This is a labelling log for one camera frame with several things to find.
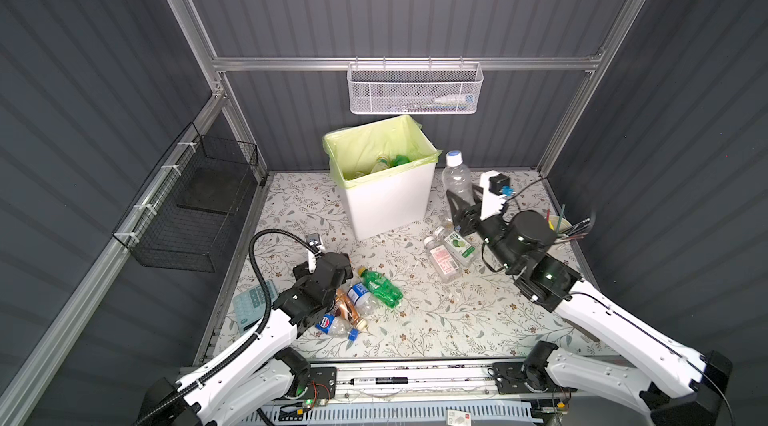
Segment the crushed green bottle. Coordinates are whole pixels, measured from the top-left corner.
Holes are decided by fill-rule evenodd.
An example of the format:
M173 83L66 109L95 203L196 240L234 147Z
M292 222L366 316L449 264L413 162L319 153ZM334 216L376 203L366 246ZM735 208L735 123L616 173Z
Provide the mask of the crushed green bottle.
M363 285L384 305L394 309L400 304L402 291L384 274L362 267L358 275Z

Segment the pink label square bottle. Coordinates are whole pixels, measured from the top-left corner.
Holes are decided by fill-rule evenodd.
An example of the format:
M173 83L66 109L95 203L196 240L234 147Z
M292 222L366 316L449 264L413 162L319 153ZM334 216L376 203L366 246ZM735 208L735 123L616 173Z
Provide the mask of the pink label square bottle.
M450 282L461 276L461 268L446 246L433 236L423 240L430 263L443 282Z

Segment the brown tea bottle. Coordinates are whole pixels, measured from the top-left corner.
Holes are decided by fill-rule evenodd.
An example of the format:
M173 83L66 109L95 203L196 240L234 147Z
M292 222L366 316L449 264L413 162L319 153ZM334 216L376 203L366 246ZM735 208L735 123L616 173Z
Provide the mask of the brown tea bottle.
M342 289L336 290L335 308L336 313L349 322L353 328L359 331L365 331L368 328L368 322L360 315L352 300Z

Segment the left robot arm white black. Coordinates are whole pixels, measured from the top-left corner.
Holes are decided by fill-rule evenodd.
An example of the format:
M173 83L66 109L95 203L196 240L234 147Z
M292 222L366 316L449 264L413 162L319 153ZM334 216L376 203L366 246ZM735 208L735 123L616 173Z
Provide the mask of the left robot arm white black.
M270 234L296 241L315 260L300 264L294 284L275 300L254 251L257 240ZM213 360L174 382L157 381L145 394L137 425L235 425L266 404L298 398L307 389L311 366L291 344L332 311L337 290L353 277L350 258L277 228L254 234L248 256L264 293L262 318Z

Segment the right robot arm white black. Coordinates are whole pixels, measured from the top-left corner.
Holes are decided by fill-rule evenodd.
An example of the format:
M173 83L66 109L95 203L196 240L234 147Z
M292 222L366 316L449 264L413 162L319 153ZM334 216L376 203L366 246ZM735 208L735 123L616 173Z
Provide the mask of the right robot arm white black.
M726 396L732 362L717 351L701 353L660 333L616 305L578 271L550 254L568 242L548 217L535 210L505 216L516 199L507 175L488 171L480 184L443 182L454 228L476 233L500 272L520 293L595 336L627 365L581 356L550 341L539 341L514 374L535 393L588 392L630 408L655 425L714 425L732 415Z

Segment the green Sprite bottle label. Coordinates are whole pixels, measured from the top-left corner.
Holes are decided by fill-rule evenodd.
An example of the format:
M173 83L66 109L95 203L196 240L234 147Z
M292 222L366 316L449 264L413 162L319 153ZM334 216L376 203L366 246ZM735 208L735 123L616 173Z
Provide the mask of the green Sprite bottle label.
M409 162L410 162L410 159L408 156L398 154L392 159L392 162L390 162L390 166L397 167L400 165L408 164Z

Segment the clear tall bottle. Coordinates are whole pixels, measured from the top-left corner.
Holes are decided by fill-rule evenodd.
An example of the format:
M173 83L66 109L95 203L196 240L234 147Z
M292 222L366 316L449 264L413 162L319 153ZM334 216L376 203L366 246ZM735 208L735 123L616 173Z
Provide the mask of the clear tall bottle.
M445 189L451 190L463 199L472 200L471 171L463 161L459 150L451 150L446 153L446 168L442 172L442 183Z

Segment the lime label square bottle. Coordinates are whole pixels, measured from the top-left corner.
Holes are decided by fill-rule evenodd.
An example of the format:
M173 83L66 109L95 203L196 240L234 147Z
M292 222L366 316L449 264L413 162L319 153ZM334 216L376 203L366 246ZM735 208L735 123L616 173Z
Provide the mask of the lime label square bottle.
M468 239L456 232L452 226L438 226L434 233L435 237L442 242L461 265L469 266L474 262L478 253L477 249Z

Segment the blue label water bottle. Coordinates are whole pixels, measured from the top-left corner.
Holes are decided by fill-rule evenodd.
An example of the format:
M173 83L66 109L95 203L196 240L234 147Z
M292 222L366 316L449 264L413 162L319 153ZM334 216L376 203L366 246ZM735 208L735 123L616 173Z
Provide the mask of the blue label water bottle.
M347 291L347 296L352 301L357 312L362 316L373 316L379 310L377 298L362 282L351 285Z

